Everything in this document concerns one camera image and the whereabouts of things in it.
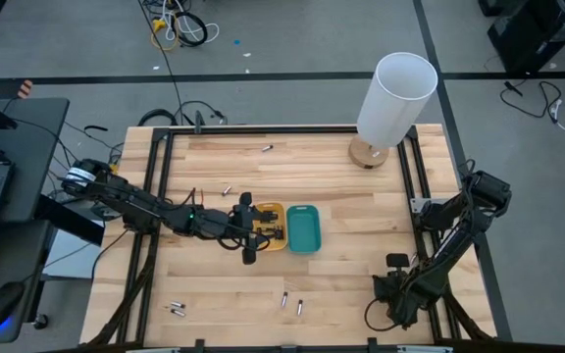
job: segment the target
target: wooden table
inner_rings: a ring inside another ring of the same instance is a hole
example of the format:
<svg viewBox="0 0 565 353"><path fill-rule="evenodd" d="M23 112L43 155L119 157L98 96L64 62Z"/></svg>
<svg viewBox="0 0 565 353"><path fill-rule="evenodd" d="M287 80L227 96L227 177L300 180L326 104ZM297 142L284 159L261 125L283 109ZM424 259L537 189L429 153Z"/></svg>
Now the wooden table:
<svg viewBox="0 0 565 353"><path fill-rule="evenodd" d="M151 127L128 130L120 175L142 185ZM458 192L457 180L440 125L418 126L431 192L447 198ZM432 343L426 312L408 330L374 332L363 311L374 298L371 275L384 276L385 255L415 253L411 219L395 149L386 163L363 170L347 154L352 134L180 135L174 141L168 197L181 201L196 187L207 208L229 210L239 193L251 191L254 202L288 207L315 205L320 212L322 249L313 255L288 250L260 252L244 266L239 251L214 241L173 235L163 228L156 263L145 346L359 345L375 336L379 344ZM261 148L273 144L263 153ZM418 196L411 146L410 166ZM159 149L152 190L157 190L163 148ZM231 185L231 193L222 191ZM122 232L108 226L103 245ZM125 236L98 264L80 341L92 338L109 319L124 294L132 235ZM141 255L141 264L146 249ZM471 249L450 273L453 292L487 333L495 334L479 264ZM287 304L281 308L283 292ZM301 316L297 302L304 301ZM186 304L186 317L168 310ZM437 305L443 335L448 337L443 305ZM370 312L375 327L390 325L386 306ZM128 338L133 338L133 310Z"/></svg>

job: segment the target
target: teal container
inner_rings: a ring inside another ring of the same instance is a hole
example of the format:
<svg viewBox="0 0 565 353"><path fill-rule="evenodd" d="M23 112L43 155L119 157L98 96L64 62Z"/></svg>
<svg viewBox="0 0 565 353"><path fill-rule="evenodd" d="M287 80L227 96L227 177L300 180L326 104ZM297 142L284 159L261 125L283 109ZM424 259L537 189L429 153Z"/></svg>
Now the teal container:
<svg viewBox="0 0 565 353"><path fill-rule="evenodd" d="M300 254L311 254L322 247L320 214L315 206L291 206L286 211L286 228L289 250Z"/></svg>

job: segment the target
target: black metal frame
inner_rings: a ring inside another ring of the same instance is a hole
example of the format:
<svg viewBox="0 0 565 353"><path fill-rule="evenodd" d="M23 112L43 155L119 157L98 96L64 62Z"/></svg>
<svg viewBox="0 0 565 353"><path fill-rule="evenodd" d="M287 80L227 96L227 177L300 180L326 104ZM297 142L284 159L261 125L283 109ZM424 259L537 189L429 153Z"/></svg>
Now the black metal frame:
<svg viewBox="0 0 565 353"><path fill-rule="evenodd" d="M340 125L340 126L202 126L200 133L202 134L251 134L251 133L356 133L355 125ZM172 159L172 147L174 139L178 135L192 135L195 133L194 127L177 126L177 127L157 127L154 128L152 133L151 147L148 156L147 169L145 171L145 182L143 188L146 191L151 190L152 178L154 175L158 148L160 141L162 139L166 140L165 144L165 154L163 156L162 172L160 177L160 184L158 190L159 197L165 197L167 190L167 184L169 181L169 168ZM422 160L422 152L420 150L420 143L418 141L417 131L413 126L412 129L407 134L407 137L411 140L411 144L414 150L414 158L416 163L416 168L418 176L420 178L420 184L423 192L423 197L430 197L431 192L429 189L426 172L424 168L424 162ZM402 167L402 175L404 179L405 190L407 193L407 198L415 198L415 192L413 187L413 181L411 179L411 172L409 169L409 161L407 159L406 150L404 142L398 145L398 154L400 157L400 164ZM409 211L411 213L411 222L413 225L413 213L409 205ZM425 241L421 232L417 231L414 226L414 239L416 243L416 249L418 256L421 260L428 257ZM158 253L158 241L160 237L160 229L157 229L156 233L150 234L150 245L148 247L148 257L155 259ZM126 293L130 292L133 288L134 280L136 278L136 271L138 267L138 262L140 258L140 251L142 245L142 234L137 234L134 239L134 244L132 246L132 252L130 256L128 277L126 283ZM438 247L438 234L432 234L433 246L435 249ZM153 282L153 271L148 277L147 282L143 288L143 294L140 301L139 316L137 319L136 327L136 342L142 343L145 337L145 330L147 327L147 315L149 312L151 287ZM446 314L448 317L451 338L460 339L461 335L459 332L459 326L451 313L450 309L446 307ZM431 320L431 330L433 334L434 341L440 341L444 339L441 334L441 327L439 324L439 318L437 313L437 308L434 307L429 311L429 316ZM117 343L125 343L126 335L128 331L128 320L124 320L120 327L117 336ZM397 350L395 345L378 345L372 343L369 340L367 346L325 346L325 347L220 347L214 348L214 351L219 352L281 352L285 349L292 349L289 352L295 352L301 349L301 351L311 351L311 352L368 352L369 350L373 352L392 352ZM198 350L197 344L192 350L187 348L183 351L185 352L203 352L203 341L201 342L201 350Z"/></svg>

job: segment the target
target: white cylinder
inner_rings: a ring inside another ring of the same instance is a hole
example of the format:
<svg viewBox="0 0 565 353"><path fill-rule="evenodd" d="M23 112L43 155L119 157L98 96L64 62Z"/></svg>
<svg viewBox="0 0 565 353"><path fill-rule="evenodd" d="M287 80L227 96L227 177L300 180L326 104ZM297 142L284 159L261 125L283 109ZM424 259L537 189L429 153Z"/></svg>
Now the white cylinder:
<svg viewBox="0 0 565 353"><path fill-rule="evenodd" d="M357 120L357 130L374 148L397 145L437 88L437 72L411 53L382 58Z"/></svg>

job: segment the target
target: floor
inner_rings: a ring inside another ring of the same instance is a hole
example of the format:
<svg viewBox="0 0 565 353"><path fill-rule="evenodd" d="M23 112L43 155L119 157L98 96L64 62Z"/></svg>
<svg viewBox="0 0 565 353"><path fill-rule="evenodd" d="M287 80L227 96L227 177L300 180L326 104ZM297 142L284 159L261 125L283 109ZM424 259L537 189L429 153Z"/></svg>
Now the floor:
<svg viewBox="0 0 565 353"><path fill-rule="evenodd" d="M210 103L230 124L354 123L374 66L395 51L437 60L445 74L502 72L486 35L493 20L476 0L192 1L192 12L222 31L200 48L168 54L180 98ZM565 48L544 71L565 73ZM178 107L168 73L134 0L8 0L0 14L0 78L40 82L31 97L69 98L68 122L105 126L95 135L108 144L123 141L147 111ZM445 77L419 122L444 124L455 156L476 159L514 191L509 212L488 232L511 338L565 344L565 131L502 104L498 76ZM551 82L563 91L565 125L565 79ZM538 81L521 90L523 98L508 99L541 111ZM107 158L107 148L68 127L61 137L77 156ZM63 172L56 164L53 171ZM89 283L50 285L41 306L60 308L53 326L24 329L0 351L77 344Z"/></svg>

